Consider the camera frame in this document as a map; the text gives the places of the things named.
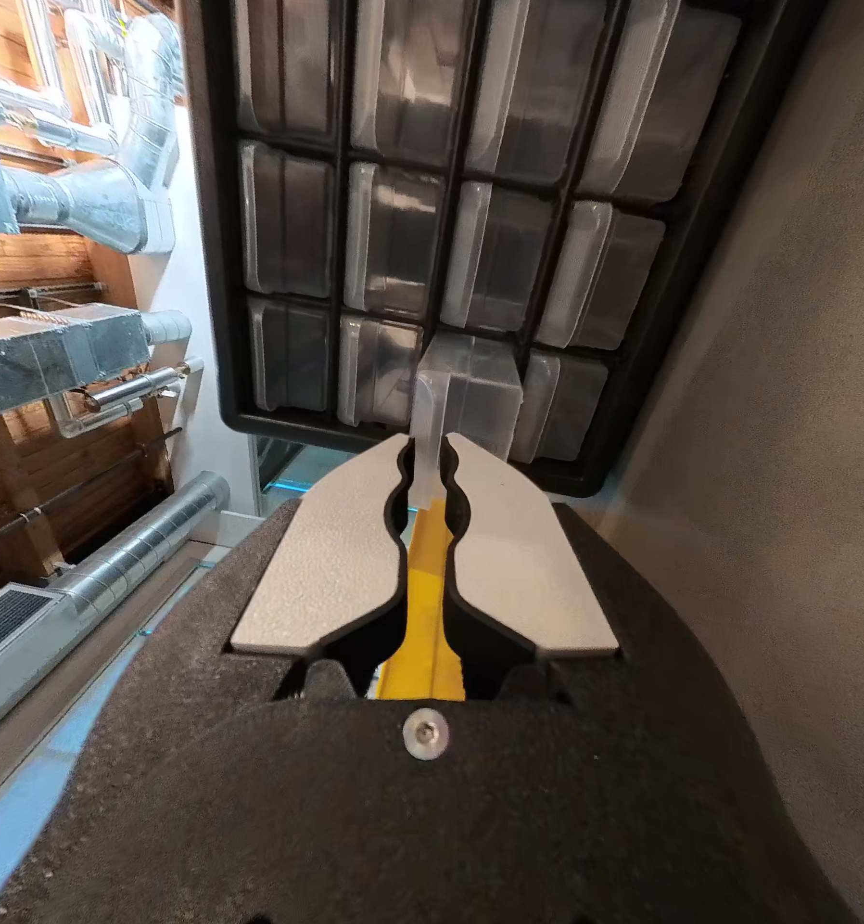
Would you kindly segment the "round metal duct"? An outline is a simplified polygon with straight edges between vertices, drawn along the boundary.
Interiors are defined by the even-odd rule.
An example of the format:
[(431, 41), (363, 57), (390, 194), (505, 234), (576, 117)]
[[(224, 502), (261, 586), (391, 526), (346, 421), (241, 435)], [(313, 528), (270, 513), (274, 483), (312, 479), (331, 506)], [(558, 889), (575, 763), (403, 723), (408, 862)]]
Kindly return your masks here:
[(101, 620), (230, 500), (227, 480), (202, 471), (50, 586), (80, 620)]

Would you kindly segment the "white vent unit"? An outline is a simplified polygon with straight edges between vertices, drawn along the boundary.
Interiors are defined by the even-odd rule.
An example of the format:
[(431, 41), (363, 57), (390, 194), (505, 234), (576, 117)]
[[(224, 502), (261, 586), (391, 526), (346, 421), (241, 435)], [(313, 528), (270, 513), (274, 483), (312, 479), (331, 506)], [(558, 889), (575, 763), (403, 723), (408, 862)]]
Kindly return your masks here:
[(68, 692), (75, 682), (85, 689), (131, 644), (177, 587), (169, 581), (143, 588), (104, 615), (80, 610), (80, 599), (71, 593), (49, 596), (44, 607), (0, 641), (0, 723), (55, 671)]

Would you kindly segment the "yellow plastic bin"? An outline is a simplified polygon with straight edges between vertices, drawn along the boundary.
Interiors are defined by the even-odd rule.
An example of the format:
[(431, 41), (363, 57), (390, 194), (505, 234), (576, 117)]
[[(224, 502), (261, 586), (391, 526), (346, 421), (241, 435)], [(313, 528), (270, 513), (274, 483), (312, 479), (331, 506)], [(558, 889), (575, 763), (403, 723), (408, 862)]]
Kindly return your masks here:
[(377, 699), (466, 699), (461, 661), (445, 638), (443, 601), (452, 534), (438, 498), (416, 512), (407, 551), (407, 621), (403, 643), (380, 667)]

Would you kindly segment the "metal air duct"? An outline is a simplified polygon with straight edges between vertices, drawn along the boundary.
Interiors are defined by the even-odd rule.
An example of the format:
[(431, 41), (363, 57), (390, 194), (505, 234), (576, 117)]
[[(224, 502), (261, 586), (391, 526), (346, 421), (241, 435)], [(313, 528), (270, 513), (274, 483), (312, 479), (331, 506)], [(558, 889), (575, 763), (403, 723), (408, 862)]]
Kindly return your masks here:
[(187, 340), (192, 332), (180, 311), (142, 312), (96, 302), (2, 317), (0, 415), (46, 401), (58, 433), (67, 439), (127, 418), (143, 408), (145, 398), (201, 373), (204, 360), (188, 357), (83, 394), (87, 413), (79, 416), (68, 396), (148, 363), (153, 348)]
[(175, 246), (168, 195), (147, 191), (108, 160), (47, 174), (0, 161), (0, 234), (22, 227), (60, 227), (126, 255), (164, 255)]

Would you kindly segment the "black drawer cabinet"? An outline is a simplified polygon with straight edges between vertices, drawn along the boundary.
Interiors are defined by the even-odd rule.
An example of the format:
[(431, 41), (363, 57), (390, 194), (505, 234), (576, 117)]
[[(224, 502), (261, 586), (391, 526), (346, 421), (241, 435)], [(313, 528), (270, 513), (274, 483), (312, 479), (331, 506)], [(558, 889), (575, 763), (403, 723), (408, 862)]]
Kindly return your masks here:
[[(405, 429), (357, 432), (298, 416), (258, 411), (247, 362), (248, 295), (239, 229), (239, 169), (235, 126), (231, 2), (180, 2), (203, 254), (210, 298), (220, 416), (237, 433), (277, 437), (349, 452), (365, 451)], [(673, 220), (633, 326), (614, 353), (565, 354), (606, 360), (611, 373), (597, 402), (581, 454), (567, 462), (509, 460), (540, 488), (586, 498), (606, 484), (648, 404), (675, 333), (738, 203), (742, 182), (787, 96), (803, 53), (828, 2), (715, 2), (742, 17), (743, 27), (726, 76), (677, 196), (664, 207)]]

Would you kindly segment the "silver pipe bundle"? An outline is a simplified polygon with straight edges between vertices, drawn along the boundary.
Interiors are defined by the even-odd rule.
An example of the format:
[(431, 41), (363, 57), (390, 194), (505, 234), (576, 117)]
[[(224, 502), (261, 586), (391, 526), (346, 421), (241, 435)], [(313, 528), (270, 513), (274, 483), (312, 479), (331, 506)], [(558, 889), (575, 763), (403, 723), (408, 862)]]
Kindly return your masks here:
[(0, 76), (0, 129), (38, 145), (114, 157), (124, 146), (111, 98), (184, 94), (179, 31), (155, 9), (127, 17), (115, 2), (16, 2), (34, 84)]

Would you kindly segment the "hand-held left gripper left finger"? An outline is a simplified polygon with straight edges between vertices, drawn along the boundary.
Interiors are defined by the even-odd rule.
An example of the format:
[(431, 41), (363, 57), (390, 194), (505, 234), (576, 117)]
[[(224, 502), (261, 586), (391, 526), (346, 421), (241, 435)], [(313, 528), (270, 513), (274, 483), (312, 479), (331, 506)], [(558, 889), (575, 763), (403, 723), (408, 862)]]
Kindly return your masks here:
[(369, 629), (369, 661), (403, 641), (407, 555), (402, 534), (412, 440), (397, 433), (354, 456), (302, 497), (245, 607), (230, 646), (314, 659)]

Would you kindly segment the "clear plastic drawer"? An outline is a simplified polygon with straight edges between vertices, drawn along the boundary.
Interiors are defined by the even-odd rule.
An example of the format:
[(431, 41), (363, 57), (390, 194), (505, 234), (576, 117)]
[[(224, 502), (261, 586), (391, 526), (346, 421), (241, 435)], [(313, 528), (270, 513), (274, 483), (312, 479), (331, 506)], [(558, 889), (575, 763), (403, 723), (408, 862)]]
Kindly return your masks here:
[(445, 497), (438, 463), (442, 438), (449, 433), (460, 433), (507, 460), (521, 403), (521, 380), (509, 344), (438, 330), (415, 374), (410, 506), (427, 509)]

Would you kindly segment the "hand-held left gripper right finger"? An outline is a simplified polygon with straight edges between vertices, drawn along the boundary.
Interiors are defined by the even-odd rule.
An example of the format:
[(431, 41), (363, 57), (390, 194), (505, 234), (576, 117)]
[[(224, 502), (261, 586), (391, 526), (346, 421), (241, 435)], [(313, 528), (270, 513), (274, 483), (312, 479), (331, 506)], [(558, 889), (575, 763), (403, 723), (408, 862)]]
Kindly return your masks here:
[(608, 618), (548, 496), (459, 433), (444, 438), (445, 632), (463, 661), (609, 656)]

